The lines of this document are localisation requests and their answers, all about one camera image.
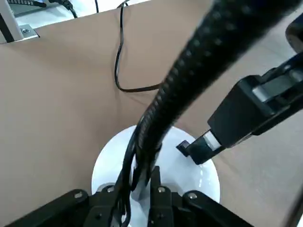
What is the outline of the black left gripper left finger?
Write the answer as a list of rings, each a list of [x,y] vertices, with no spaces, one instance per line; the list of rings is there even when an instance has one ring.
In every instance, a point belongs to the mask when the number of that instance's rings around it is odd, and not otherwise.
[[[74,189],[7,224],[8,227],[119,227],[125,214],[113,184],[88,195]]]

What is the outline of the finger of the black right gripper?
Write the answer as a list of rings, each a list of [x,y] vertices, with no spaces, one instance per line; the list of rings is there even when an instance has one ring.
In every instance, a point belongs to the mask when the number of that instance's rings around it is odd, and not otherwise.
[[[291,22],[285,31],[286,39],[295,52],[303,51],[303,15]]]
[[[259,136],[303,108],[303,54],[262,76],[239,80],[207,121],[210,129],[189,145],[196,165]]]

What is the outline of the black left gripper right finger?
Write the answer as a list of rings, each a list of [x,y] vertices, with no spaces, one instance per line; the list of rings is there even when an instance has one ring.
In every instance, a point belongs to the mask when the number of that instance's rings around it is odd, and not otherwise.
[[[250,227],[251,224],[200,191],[182,196],[161,184],[160,167],[151,173],[149,227]]]

